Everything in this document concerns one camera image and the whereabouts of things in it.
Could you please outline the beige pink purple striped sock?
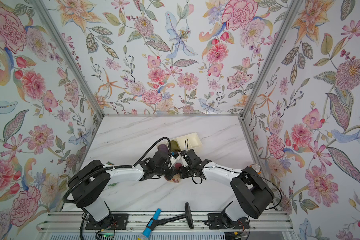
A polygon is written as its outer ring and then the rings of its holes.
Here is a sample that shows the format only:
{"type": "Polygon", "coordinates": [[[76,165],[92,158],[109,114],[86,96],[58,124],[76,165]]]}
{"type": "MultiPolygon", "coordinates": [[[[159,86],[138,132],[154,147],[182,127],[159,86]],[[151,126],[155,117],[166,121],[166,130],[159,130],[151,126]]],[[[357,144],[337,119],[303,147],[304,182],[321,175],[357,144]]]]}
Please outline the beige pink purple striped sock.
{"type": "MultiPolygon", "coordinates": [[[[175,167],[175,169],[176,170],[179,170],[180,169],[180,167],[182,167],[183,165],[181,164],[181,163],[176,163],[175,165],[174,165],[174,167],[175,167]]],[[[175,174],[171,179],[169,179],[169,178],[165,178],[168,182],[170,182],[170,183],[175,183],[175,184],[178,184],[178,183],[180,183],[181,182],[181,175],[180,175],[180,173],[178,172],[177,174],[175,174]]]]}

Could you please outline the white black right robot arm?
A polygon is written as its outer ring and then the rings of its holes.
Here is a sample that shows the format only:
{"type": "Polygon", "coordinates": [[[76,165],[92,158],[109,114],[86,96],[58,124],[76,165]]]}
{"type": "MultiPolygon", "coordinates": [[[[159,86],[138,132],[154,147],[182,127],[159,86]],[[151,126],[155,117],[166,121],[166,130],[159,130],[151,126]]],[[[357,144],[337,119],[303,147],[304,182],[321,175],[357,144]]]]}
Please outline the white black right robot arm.
{"type": "Polygon", "coordinates": [[[274,192],[252,167],[243,170],[220,166],[210,160],[201,160],[193,149],[181,151],[186,166],[180,167],[181,179],[201,178],[231,187],[236,199],[221,211],[223,225],[229,229],[241,218],[258,219],[275,198],[274,192]]]}

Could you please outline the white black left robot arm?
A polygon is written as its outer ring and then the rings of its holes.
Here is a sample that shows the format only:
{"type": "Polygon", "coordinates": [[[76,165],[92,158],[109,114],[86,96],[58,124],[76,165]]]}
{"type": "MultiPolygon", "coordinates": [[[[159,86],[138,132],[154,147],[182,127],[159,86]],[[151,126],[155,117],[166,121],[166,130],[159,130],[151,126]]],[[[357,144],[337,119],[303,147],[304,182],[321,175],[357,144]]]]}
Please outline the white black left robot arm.
{"type": "Polygon", "coordinates": [[[100,160],[93,160],[69,180],[69,189],[62,201],[74,204],[91,216],[96,226],[108,229],[116,220],[101,198],[105,187],[114,183],[141,182],[161,177],[171,179],[174,172],[171,156],[171,140],[162,137],[133,165],[104,165],[100,160]]]}

